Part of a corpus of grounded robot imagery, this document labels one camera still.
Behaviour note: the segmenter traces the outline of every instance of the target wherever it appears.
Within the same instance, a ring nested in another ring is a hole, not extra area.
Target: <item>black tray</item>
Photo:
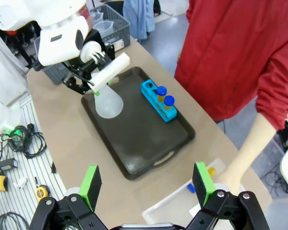
[[[179,111],[172,121],[164,122],[141,93],[140,84],[149,77],[140,67],[117,77],[119,82],[111,88],[124,101],[117,117],[100,117],[92,93],[81,102],[124,177],[134,180],[173,159],[195,137],[195,131]]]

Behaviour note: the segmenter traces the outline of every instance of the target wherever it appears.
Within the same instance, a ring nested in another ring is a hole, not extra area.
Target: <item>blue test tube rack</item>
[[[140,89],[142,94],[146,97],[146,99],[150,102],[150,104],[154,107],[154,109],[159,113],[165,122],[169,122],[176,117],[177,109],[174,106],[172,106],[170,110],[166,110],[164,108],[164,103],[161,103],[157,100],[157,86],[152,80],[147,80],[141,83]]]

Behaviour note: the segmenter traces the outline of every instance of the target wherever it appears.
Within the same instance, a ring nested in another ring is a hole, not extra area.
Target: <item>beige tabletop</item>
[[[81,104],[81,95],[63,84],[56,86],[43,73],[27,74],[36,113],[49,151],[66,188],[80,186],[89,165],[100,167],[102,187],[96,213],[108,228],[122,223],[145,223],[142,212],[175,191],[192,177],[195,161],[230,163],[238,153],[227,136],[198,103],[137,42],[121,52],[131,60],[127,68],[141,67],[157,85],[165,85],[175,106],[196,131],[193,142],[172,161],[135,181],[126,180],[97,134]],[[253,191],[263,209],[271,197],[249,169],[243,186]]]

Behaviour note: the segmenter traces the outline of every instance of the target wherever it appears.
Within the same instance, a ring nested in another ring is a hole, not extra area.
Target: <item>corrugated white surface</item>
[[[20,107],[23,113],[23,125],[32,123],[35,125],[36,131],[42,132],[31,95],[20,101]],[[31,153],[37,152],[38,146],[39,140],[34,140],[29,151]],[[64,197],[66,188],[59,174],[51,173],[52,158],[48,149],[38,157],[27,159],[23,154],[12,152],[6,147],[2,159],[12,157],[17,160],[18,168],[4,171],[8,178],[8,191],[0,191],[0,215],[13,211],[22,215],[30,223],[38,204],[35,195],[35,176],[39,184],[45,184],[49,187],[50,195],[57,200]],[[22,177],[28,179],[27,184],[23,189],[15,188],[13,182],[17,182]],[[17,229],[11,219],[8,219],[6,227],[9,230]]]

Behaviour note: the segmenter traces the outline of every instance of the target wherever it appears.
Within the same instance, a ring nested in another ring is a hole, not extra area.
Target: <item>red jacket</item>
[[[256,95],[276,128],[288,113],[288,0],[190,0],[176,80],[214,119]]]

